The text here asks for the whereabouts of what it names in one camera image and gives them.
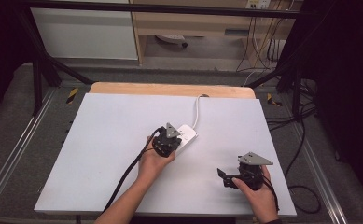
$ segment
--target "metal bracket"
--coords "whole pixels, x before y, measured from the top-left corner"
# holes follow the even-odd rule
[[[249,152],[239,157],[238,161],[247,165],[273,165],[272,161],[268,161],[254,152]]]
[[[172,137],[176,137],[178,135],[181,135],[181,133],[179,133],[178,130],[175,129],[175,127],[173,127],[169,122],[167,122],[167,124],[166,124],[166,137],[167,138],[172,138]]]

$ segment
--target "sleeve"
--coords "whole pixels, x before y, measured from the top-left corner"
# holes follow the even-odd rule
[[[266,224],[283,224],[283,221],[281,219],[276,219],[276,220],[267,222]]]

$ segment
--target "human hand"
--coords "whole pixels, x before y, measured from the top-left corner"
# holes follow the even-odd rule
[[[152,184],[154,180],[161,174],[164,167],[175,159],[175,151],[168,158],[164,158],[153,149],[152,140],[145,148],[147,151],[139,161],[138,177],[146,183]]]
[[[268,180],[271,180],[268,168],[264,165],[262,165],[261,168],[263,175]],[[266,185],[262,185],[262,188],[253,191],[241,179],[233,178],[232,181],[248,199],[251,204],[251,208],[260,223],[267,223],[279,218],[277,216],[277,208],[273,193]]]

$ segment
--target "white table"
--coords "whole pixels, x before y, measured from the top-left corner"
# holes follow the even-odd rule
[[[155,129],[192,125],[194,96],[88,93],[35,206],[47,214],[103,211],[126,168]],[[280,216],[295,216],[283,171],[259,100],[201,98],[199,137],[177,152],[140,204],[137,214],[243,217],[252,211],[241,191],[224,188],[216,168],[238,174],[237,156],[253,151],[268,166]],[[119,195],[135,180],[135,167]]]

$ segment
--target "power strip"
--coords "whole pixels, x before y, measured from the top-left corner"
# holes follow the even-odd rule
[[[178,146],[177,151],[180,151],[182,148],[186,148],[190,145],[190,143],[193,142],[193,140],[198,137],[198,134],[195,132],[195,130],[193,130],[187,124],[182,125],[177,130],[180,133],[178,137],[181,138],[181,144]]]
[[[271,0],[248,0],[246,8],[268,9]]]

